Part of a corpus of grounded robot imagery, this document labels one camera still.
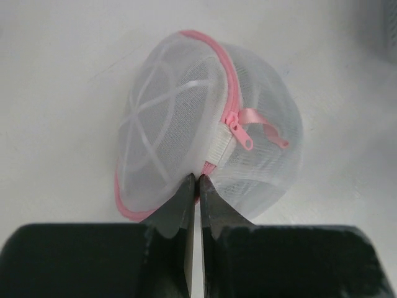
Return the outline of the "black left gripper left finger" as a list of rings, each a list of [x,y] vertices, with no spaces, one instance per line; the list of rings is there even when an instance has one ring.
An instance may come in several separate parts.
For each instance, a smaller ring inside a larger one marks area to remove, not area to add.
[[[32,223],[1,250],[2,297],[190,297],[195,177],[140,223]]]

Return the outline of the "white mesh laundry bag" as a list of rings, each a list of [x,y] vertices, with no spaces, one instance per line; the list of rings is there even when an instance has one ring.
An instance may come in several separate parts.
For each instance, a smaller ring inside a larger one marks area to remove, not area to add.
[[[183,179],[206,175],[240,214],[257,217],[301,166],[300,112],[255,53],[196,30],[162,40],[142,64],[118,130],[115,201],[141,221]]]

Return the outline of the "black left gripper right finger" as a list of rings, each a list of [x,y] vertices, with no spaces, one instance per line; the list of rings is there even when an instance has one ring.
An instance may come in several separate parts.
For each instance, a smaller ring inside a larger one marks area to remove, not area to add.
[[[349,225],[256,225],[199,180],[205,297],[395,297]]]

